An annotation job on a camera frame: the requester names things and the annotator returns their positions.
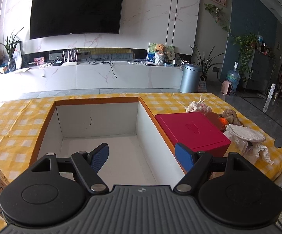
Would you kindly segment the blue water jug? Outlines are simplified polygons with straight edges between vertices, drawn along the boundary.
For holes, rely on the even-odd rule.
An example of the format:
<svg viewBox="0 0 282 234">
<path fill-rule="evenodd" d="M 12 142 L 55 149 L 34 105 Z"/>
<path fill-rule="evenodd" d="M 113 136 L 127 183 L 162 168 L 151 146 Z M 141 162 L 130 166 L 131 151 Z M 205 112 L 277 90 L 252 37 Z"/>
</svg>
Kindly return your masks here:
<svg viewBox="0 0 282 234">
<path fill-rule="evenodd" d="M 241 76 L 238 72 L 238 62 L 235 62 L 234 68 L 232 70 L 229 70 L 226 76 L 226 79 L 232 84 L 232 88 L 234 91 L 236 91 L 237 89 L 240 78 Z"/>
</svg>

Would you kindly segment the white wifi router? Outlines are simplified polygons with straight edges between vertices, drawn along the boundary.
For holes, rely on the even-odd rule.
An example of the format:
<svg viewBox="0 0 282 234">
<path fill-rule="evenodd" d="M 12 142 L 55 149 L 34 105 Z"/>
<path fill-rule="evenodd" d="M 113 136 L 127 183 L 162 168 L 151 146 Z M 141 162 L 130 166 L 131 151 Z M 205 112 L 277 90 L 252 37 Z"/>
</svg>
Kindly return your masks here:
<svg viewBox="0 0 282 234">
<path fill-rule="evenodd" d="M 78 50 L 67 50 L 63 52 L 62 66 L 76 66 L 78 64 Z"/>
</svg>

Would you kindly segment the dark cabinet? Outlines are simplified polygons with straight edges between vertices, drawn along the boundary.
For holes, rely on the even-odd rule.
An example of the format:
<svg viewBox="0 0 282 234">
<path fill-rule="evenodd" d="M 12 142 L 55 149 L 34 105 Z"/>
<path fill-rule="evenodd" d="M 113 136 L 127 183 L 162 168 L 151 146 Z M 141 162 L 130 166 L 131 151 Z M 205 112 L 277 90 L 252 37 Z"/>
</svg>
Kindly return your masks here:
<svg viewBox="0 0 282 234">
<path fill-rule="evenodd" d="M 274 60 L 255 51 L 245 91 L 264 95 L 269 87 Z"/>
</svg>

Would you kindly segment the potted plant in vase left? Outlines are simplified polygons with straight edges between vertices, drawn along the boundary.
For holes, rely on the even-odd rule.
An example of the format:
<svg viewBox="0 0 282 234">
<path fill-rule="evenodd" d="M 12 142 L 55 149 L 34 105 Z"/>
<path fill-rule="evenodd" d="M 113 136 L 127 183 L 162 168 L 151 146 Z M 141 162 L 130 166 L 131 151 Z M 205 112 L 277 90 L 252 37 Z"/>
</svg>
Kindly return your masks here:
<svg viewBox="0 0 282 234">
<path fill-rule="evenodd" d="M 18 38 L 18 34 L 23 30 L 21 28 L 17 33 L 7 34 L 6 39 L 3 43 L 0 42 L 2 46 L 4 46 L 7 55 L 9 56 L 8 59 L 8 70 L 9 72 L 14 72 L 16 69 L 15 60 L 13 58 L 14 52 L 16 50 L 17 45 L 20 43 L 20 39 Z"/>
</svg>

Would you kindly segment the woven basket bag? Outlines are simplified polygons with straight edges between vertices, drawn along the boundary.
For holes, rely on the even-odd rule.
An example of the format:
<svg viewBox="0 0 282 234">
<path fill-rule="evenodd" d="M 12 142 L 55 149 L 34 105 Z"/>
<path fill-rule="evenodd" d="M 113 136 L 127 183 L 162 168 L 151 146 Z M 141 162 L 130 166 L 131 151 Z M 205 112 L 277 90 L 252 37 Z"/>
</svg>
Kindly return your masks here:
<svg viewBox="0 0 282 234">
<path fill-rule="evenodd" d="M 198 92 L 199 93 L 207 92 L 207 81 L 204 76 L 200 77 L 199 84 L 198 84 Z"/>
</svg>

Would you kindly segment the brown teddy bear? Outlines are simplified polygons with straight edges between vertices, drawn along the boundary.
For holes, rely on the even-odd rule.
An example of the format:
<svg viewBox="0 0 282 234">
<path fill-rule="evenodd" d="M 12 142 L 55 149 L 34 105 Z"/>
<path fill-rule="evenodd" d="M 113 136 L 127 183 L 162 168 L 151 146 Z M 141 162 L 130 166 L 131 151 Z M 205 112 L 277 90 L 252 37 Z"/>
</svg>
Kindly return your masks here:
<svg viewBox="0 0 282 234">
<path fill-rule="evenodd" d="M 156 44 L 154 59 L 155 59 L 154 63 L 157 66 L 164 65 L 164 61 L 165 61 L 165 45 L 163 45 L 163 44 Z"/>
</svg>

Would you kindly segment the pink small heater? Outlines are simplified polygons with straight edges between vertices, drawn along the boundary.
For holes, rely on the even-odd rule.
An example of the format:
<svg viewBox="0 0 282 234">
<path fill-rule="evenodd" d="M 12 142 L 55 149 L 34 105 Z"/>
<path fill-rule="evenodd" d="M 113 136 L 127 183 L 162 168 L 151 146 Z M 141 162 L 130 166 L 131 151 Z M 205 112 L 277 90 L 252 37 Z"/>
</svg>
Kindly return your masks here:
<svg viewBox="0 0 282 234">
<path fill-rule="evenodd" d="M 224 80 L 221 85 L 221 93 L 223 95 L 230 95 L 233 92 L 233 84 L 229 80 Z"/>
</svg>

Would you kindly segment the black curved television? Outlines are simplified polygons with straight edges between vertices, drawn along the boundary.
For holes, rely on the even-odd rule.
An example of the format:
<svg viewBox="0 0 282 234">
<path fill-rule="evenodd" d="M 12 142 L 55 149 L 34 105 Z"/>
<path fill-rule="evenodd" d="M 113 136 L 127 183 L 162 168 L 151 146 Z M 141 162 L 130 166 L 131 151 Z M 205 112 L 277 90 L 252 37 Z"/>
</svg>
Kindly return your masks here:
<svg viewBox="0 0 282 234">
<path fill-rule="evenodd" d="M 118 34 L 123 0 L 32 0 L 30 39 Z"/>
</svg>

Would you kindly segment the large open cardboard box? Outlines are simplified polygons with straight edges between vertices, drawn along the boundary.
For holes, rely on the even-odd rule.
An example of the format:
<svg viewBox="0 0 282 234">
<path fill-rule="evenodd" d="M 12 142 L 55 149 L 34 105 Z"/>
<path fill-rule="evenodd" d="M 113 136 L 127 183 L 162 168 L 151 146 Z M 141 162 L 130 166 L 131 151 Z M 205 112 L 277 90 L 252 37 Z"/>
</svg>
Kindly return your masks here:
<svg viewBox="0 0 282 234">
<path fill-rule="evenodd" d="M 139 97 L 56 101 L 37 138 L 32 160 L 46 153 L 69 157 L 106 143 L 109 157 L 99 177 L 121 185 L 174 186 L 184 171 L 174 147 Z"/>
</svg>

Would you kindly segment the red square storage box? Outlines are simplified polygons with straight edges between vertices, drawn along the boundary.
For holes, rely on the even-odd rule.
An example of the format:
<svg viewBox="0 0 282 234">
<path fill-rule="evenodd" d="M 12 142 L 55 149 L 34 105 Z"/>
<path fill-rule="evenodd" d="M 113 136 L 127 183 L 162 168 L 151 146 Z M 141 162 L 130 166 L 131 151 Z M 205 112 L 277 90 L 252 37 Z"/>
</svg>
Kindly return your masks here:
<svg viewBox="0 0 282 234">
<path fill-rule="evenodd" d="M 173 145 L 182 143 L 214 157 L 223 157 L 230 146 L 230 140 L 202 113 L 165 113 L 155 118 Z"/>
</svg>

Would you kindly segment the grey metal trash can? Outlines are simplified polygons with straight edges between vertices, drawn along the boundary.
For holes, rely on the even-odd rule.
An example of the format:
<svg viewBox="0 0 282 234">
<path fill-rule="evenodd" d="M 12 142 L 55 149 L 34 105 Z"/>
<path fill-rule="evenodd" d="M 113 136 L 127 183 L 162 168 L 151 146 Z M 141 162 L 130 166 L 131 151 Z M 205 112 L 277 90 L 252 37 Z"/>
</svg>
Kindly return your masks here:
<svg viewBox="0 0 282 234">
<path fill-rule="evenodd" d="M 180 84 L 181 93 L 195 93 L 202 73 L 202 68 L 197 65 L 186 63 L 182 68 L 183 75 Z"/>
</svg>

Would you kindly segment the white marble TV console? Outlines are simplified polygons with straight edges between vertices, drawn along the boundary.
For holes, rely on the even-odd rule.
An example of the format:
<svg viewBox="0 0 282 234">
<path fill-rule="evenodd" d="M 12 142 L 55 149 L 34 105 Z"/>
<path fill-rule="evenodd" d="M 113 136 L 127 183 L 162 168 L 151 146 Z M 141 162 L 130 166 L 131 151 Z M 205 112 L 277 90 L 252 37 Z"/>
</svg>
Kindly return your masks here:
<svg viewBox="0 0 282 234">
<path fill-rule="evenodd" d="M 82 62 L 75 66 L 25 68 L 0 74 L 0 95 L 110 88 L 178 89 L 181 79 L 182 70 L 170 66 Z"/>
</svg>

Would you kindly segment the white cloth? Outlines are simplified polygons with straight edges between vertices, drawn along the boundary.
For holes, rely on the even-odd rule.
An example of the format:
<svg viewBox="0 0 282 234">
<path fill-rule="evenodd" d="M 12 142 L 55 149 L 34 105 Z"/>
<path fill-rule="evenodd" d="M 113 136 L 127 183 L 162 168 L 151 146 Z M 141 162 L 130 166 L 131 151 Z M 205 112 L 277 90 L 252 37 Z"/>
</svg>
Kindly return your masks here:
<svg viewBox="0 0 282 234">
<path fill-rule="evenodd" d="M 258 159 L 273 165 L 268 148 L 261 142 L 244 141 L 237 139 L 234 142 L 240 154 L 250 163 L 255 164 Z"/>
</svg>

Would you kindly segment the orange plush toy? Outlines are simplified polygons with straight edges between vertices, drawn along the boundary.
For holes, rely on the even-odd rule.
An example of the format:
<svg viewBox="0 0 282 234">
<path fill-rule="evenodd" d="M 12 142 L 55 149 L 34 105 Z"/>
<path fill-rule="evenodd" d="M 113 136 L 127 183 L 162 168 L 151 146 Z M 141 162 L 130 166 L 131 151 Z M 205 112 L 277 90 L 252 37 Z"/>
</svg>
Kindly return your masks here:
<svg viewBox="0 0 282 234">
<path fill-rule="evenodd" d="M 220 124 L 221 124 L 221 130 L 225 130 L 226 126 L 229 125 L 228 120 L 224 117 L 219 117 L 218 120 L 220 121 Z"/>
</svg>

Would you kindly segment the white round cushion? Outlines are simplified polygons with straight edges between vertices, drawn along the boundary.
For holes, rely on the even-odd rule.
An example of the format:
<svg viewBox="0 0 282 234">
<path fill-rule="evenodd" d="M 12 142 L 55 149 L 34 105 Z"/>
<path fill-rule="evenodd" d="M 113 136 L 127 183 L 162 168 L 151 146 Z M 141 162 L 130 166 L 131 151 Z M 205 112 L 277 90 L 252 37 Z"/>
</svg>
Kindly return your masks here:
<svg viewBox="0 0 282 234">
<path fill-rule="evenodd" d="M 224 135 L 237 146 L 241 153 L 246 152 L 249 143 L 262 143 L 266 140 L 265 136 L 256 130 L 232 124 L 226 125 Z"/>
</svg>

